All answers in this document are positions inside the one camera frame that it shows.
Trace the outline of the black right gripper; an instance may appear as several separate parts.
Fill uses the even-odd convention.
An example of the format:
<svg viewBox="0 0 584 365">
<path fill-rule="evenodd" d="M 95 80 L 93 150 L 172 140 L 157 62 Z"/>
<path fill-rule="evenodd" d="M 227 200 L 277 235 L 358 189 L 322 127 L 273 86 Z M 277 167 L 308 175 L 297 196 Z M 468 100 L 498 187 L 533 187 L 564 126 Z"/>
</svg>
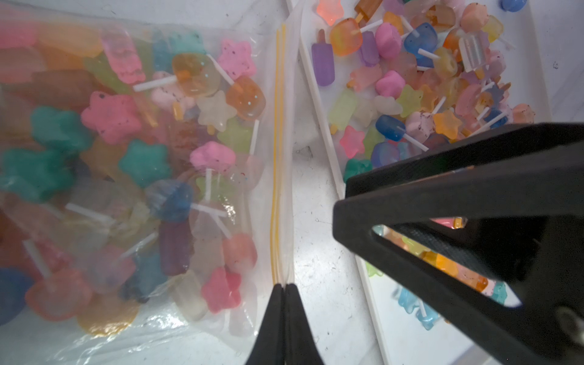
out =
<svg viewBox="0 0 584 365">
<path fill-rule="evenodd" d="M 486 158 L 494 152 L 506 157 L 499 164 L 480 165 L 476 173 L 454 174 L 436 192 L 424 186 L 427 198 L 416 209 L 428 221 L 462 231 L 466 246 L 482 249 L 495 263 L 514 266 L 512 277 L 501 281 L 509 284 L 520 305 L 497 304 L 439 269 L 471 291 L 461 308 L 456 307 L 454 296 L 440 307 L 409 284 L 404 286 L 498 361 L 581 364 L 583 126 L 508 125 L 444 146 L 490 132 L 504 132 L 506 140 L 458 152 L 454 161 Z"/>
</svg>

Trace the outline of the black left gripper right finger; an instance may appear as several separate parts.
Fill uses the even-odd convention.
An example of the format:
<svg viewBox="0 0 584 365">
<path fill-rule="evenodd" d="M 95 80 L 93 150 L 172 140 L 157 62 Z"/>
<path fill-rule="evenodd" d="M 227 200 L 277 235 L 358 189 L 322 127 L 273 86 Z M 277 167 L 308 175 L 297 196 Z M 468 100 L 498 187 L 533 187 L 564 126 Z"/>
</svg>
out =
<svg viewBox="0 0 584 365">
<path fill-rule="evenodd" d="M 324 365 L 296 284 L 288 284 L 285 288 L 284 358 L 286 364 Z"/>
</svg>

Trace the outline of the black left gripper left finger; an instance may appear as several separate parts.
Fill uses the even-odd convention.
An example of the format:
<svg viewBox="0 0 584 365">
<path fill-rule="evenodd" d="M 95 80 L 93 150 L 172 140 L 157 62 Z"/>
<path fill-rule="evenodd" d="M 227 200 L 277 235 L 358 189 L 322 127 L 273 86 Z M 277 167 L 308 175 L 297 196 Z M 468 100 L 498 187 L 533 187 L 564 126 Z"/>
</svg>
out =
<svg viewBox="0 0 584 365">
<path fill-rule="evenodd" d="M 246 365 L 284 364 L 284 288 L 276 284 Z"/>
</svg>

